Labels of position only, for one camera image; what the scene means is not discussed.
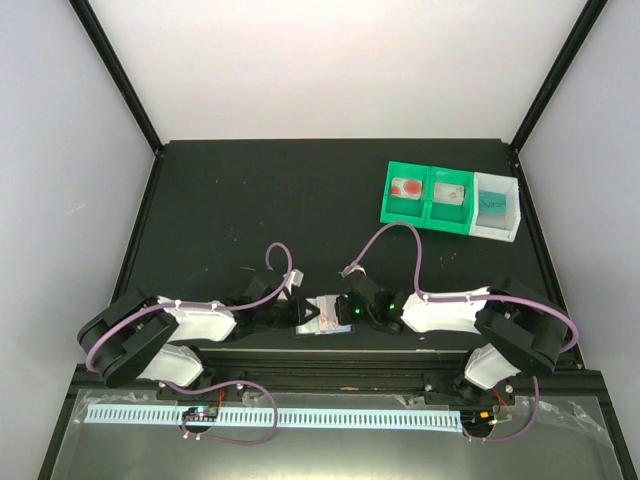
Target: black mat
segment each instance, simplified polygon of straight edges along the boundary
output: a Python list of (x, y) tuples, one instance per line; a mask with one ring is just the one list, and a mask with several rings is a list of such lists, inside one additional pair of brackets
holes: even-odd
[[(390, 160), (510, 175), (499, 140), (238, 140), (174, 141), (135, 255), (128, 286), (180, 298), (224, 297), (264, 265), (274, 241), (285, 243), (305, 273), (308, 296), (335, 293), (338, 271), (381, 226)], [(524, 221), (516, 241), (421, 230), (420, 284), (432, 292), (469, 290), (509, 275), (545, 293)], [(362, 262), (388, 288), (410, 288), (411, 232), (387, 232)], [(284, 255), (274, 254), (284, 269)], [(466, 350), (468, 334), (406, 333), (392, 337), (358, 327), (353, 334), (294, 338), (290, 330), (201, 346), (238, 349)]]

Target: white wall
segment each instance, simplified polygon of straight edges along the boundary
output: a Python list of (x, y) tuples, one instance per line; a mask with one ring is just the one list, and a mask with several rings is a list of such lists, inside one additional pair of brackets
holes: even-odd
[(152, 154), (65, 0), (0, 2), (0, 465), (36, 478)]
[(522, 161), (590, 368), (640, 467), (640, 2), (609, 2)]
[(92, 0), (164, 142), (510, 141), (585, 0)]

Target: black metal frame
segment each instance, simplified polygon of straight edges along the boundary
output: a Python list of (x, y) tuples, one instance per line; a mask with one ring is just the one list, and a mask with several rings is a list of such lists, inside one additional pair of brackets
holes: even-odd
[[(156, 154), (155, 163), (114, 291), (114, 298), (116, 298), (125, 291), (128, 284), (128, 279), (162, 168), (163, 144), (93, 12), (89, 1), (69, 0), (69, 3), (76, 11), (78, 18), (105, 63), (131, 113), (138, 122), (151, 149)], [(505, 161), (509, 163), (513, 175), (518, 178), (520, 183), (522, 214), (531, 231), (532, 241), (536, 249), (538, 263), (543, 274), (547, 293), (551, 301), (563, 308), (566, 308), (566, 306), (562, 292), (540, 223), (538, 222), (538, 217), (531, 199), (531, 192), (529, 191), (524, 172), (520, 166), (518, 154), (606, 3), (607, 0), (588, 0), (586, 2), (582, 13), (560, 50), (513, 141), (505, 148)], [(545, 396), (578, 395), (597, 397), (624, 478), (637, 479), (636, 471), (631, 462), (631, 456), (625, 444), (602, 375), (600, 372), (583, 369), (582, 356), (578, 348), (574, 349), (574, 355), (575, 361), (559, 362), (558, 369), (553, 377), (542, 378), (540, 380), (541, 394)], [(260, 382), (267, 388), (276, 391), (279, 388), (283, 388), (284, 385), (287, 385), (289, 390), (297, 385), (296, 388), (308, 391), (311, 385), (304, 383), (305, 375), (291, 375), (294, 371), (299, 373), (300, 370), (304, 370), (308, 374), (313, 374), (313, 385), (315, 386), (318, 385), (318, 379), (322, 378), (323, 372), (330, 372), (331, 381), (324, 385), (323, 388), (325, 391), (335, 391), (337, 385), (343, 384), (349, 386), (349, 384), (355, 381), (358, 384), (357, 388), (362, 388), (363, 390), (373, 391), (373, 388), (386, 388), (398, 393), (416, 393), (424, 387), (421, 382), (425, 371), (450, 372), (451, 369), (458, 367), (460, 357), (459, 355), (449, 357), (443, 354), (433, 354), (426, 358), (422, 357), (420, 360), (415, 360), (412, 357), (403, 357), (402, 361), (392, 362), (387, 359), (380, 359), (379, 357), (367, 357), (366, 355), (360, 356), (358, 360), (354, 360), (352, 357), (341, 357), (340, 355), (332, 355), (330, 358), (318, 355), (315, 358), (292, 360), (291, 358), (279, 357), (278, 355), (272, 355), (269, 359), (265, 359), (262, 354), (260, 355), (260, 359), (254, 359), (249, 352), (229, 352), (225, 354), (214, 351), (207, 352), (207, 358), (209, 361), (215, 362), (221, 370), (227, 369), (233, 371), (234, 374), (241, 371), (241, 375), (244, 375), (244, 378), (251, 377), (258, 379), (259, 377)], [(395, 381), (394, 378), (404, 378), (404, 380)], [(533, 392), (530, 380), (527, 378), (516, 377), (513, 384), (518, 392), (524, 394), (532, 394)], [(104, 388), (104, 385), (95, 374), (88, 373), (83, 366), (77, 367), (38, 478), (47, 479), (51, 476), (78, 391), (80, 389), (101, 388)], [(157, 385), (149, 382), (141, 382), (136, 385), (136, 388), (157, 390)]]

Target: gray surface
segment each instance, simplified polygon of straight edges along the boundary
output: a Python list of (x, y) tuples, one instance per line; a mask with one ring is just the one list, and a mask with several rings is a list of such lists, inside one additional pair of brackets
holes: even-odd
[(82, 358), (76, 332), (108, 304), (152, 155), (69, 3), (0, 3), (0, 464), (21, 480)]
[[(360, 396), (339, 396), (336, 401), (323, 398), (326, 396), (285, 397), (288, 399), (278, 397), (283, 406), (317, 406), (321, 402), (336, 407), (403, 408), (392, 397), (385, 397), (383, 403)], [(593, 420), (603, 424), (597, 400), (575, 400)], [(570, 405), (557, 398), (549, 401), (563, 408)], [(527, 412), (520, 413), (512, 423), (498, 426), (496, 436), (520, 428)], [(621, 478), (611, 444), (602, 442), (603, 438), (608, 440), (606, 432), (587, 435), (588, 420), (578, 426), (573, 422), (575, 417), (568, 417), (542, 414), (526, 436), (493, 445), (469, 444), (462, 435), (451, 433), (282, 429), (257, 447), (184, 440), (179, 429), (170, 426), (72, 421), (53, 480)], [(243, 439), (262, 434), (257, 429), (232, 428), (216, 433)]]
[(640, 2), (609, 2), (523, 152), (590, 368), (640, 465)]

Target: black table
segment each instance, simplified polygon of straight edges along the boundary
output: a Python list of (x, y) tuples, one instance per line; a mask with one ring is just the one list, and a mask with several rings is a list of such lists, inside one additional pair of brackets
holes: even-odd
[[(169, 298), (208, 301), (246, 285), (274, 241), (285, 243), (306, 276), (303, 293), (338, 291), (338, 271), (380, 228), (391, 160), (512, 175), (500, 140), (238, 140), (173, 141), (147, 196), (118, 290), (142, 286)], [(546, 295), (529, 226), (514, 243), (421, 230), (420, 285), (432, 292), (486, 286), (511, 276)], [(410, 288), (411, 233), (396, 227), (364, 258), (368, 275), (388, 288)], [(276, 268), (284, 269), (284, 255)], [(452, 332), (390, 336), (359, 326), (355, 333), (294, 338), (291, 330), (203, 348), (306, 351), (464, 351), (477, 335)]]

